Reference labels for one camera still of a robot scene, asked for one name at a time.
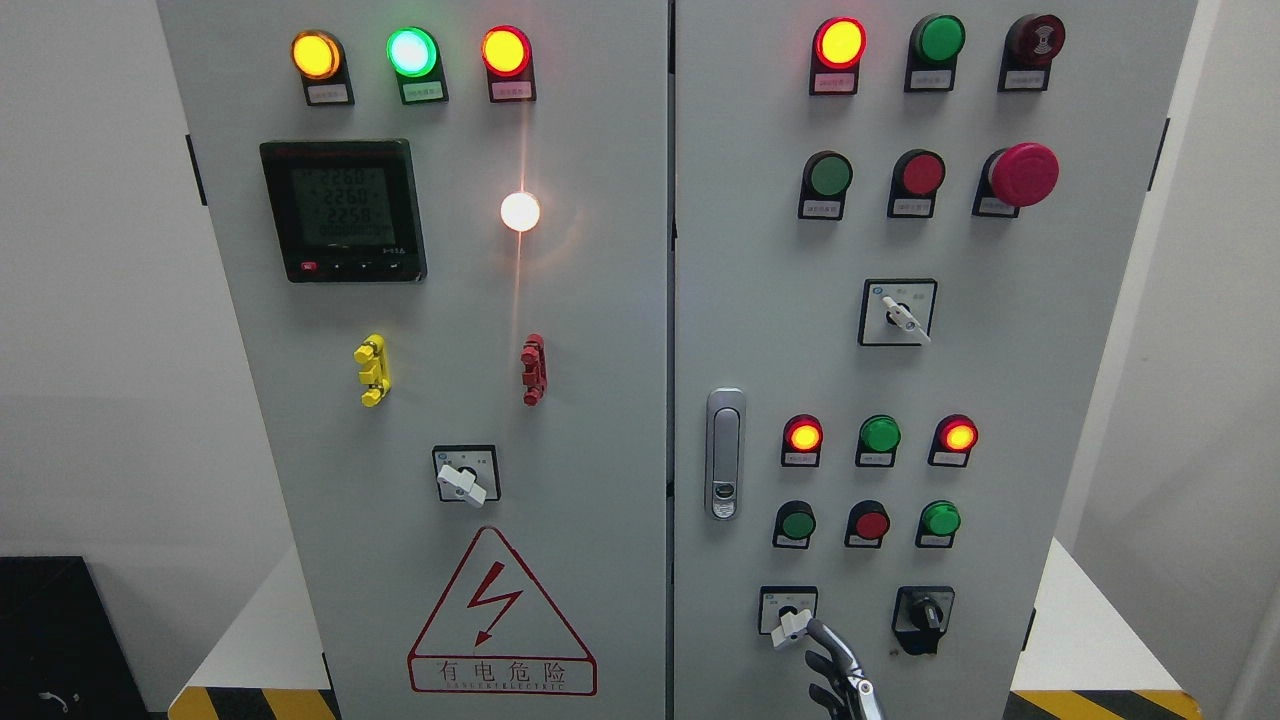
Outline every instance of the digital power meter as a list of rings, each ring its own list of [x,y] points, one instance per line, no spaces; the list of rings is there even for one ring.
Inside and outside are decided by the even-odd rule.
[[[426,251],[407,140],[264,142],[289,282],[419,282]]]

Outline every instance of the yellow connector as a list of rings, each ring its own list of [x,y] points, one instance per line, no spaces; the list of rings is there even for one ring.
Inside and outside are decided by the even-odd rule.
[[[356,347],[352,357],[360,365],[357,374],[360,384],[369,388],[360,396],[360,404],[365,407],[372,407],[381,402],[392,389],[392,375],[387,366],[387,341],[383,336],[374,333]]]

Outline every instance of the gray metal panel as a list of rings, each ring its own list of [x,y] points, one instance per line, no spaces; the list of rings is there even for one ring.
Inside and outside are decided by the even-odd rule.
[[[160,9],[343,716],[660,716],[667,4]],[[499,23],[531,38],[534,104],[488,101],[479,46]],[[401,105],[384,44],[403,24],[439,41],[448,104]],[[344,44],[353,108],[305,105],[289,42],[311,27]],[[365,137],[412,143],[426,281],[288,283],[257,145]],[[498,204],[522,179],[543,219],[517,247]],[[370,332],[396,384],[366,410],[351,354]],[[550,361],[535,409],[516,359],[530,332]],[[436,500],[429,451],[452,443],[498,446],[500,502]],[[481,524],[594,653],[595,697],[411,692],[406,656]]]
[[[676,716],[817,717],[799,650],[756,634],[758,588],[815,584],[890,717],[1000,717],[1065,487],[1194,3],[942,8],[923,0],[677,3]],[[906,95],[908,36],[934,12],[968,28],[956,88]],[[1046,94],[997,95],[1001,42],[1032,12],[1066,23]],[[868,29],[859,94],[809,97],[809,47],[827,18]],[[1062,161],[1056,191],[1016,220],[972,218],[992,151],[1019,141]],[[942,154],[931,220],[884,217],[890,173],[913,147]],[[810,154],[854,163],[845,219],[797,220]],[[859,347],[867,278],[936,278],[928,347]],[[705,397],[742,388],[736,519],[703,511]],[[822,466],[778,466],[786,420],[817,415]],[[902,427],[897,466],[855,469],[877,413]],[[931,434],[969,414],[969,468],[925,464]],[[777,507],[818,515],[808,551],[771,547]],[[918,550],[925,503],[955,501],[952,550]],[[842,546],[849,509],[878,500],[883,550]],[[890,632],[895,592],[948,584],[941,653],[910,657]]]

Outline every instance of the yellow and black hazard stripe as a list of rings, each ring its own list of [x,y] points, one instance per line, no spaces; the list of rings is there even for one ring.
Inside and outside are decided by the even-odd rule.
[[[169,720],[342,720],[333,691],[186,688]]]
[[[1004,720],[1202,720],[1180,691],[1019,691]]]

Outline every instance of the electrical control cabinet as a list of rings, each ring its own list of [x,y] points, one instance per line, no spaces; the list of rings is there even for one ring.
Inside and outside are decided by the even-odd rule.
[[[820,593],[887,717],[1000,717],[1194,3],[675,8],[675,716],[824,716],[804,646],[760,634],[787,585]],[[820,152],[852,173],[812,173]],[[840,211],[797,217],[823,184]],[[911,329],[874,293],[904,282]],[[727,520],[704,509],[724,388]]]
[[[343,717],[660,717],[667,3],[160,15]],[[536,100],[492,102],[530,53]],[[411,158],[420,228],[365,232],[406,173],[307,146],[279,172],[303,236],[282,258],[275,141]],[[518,191],[522,233],[499,215]]]

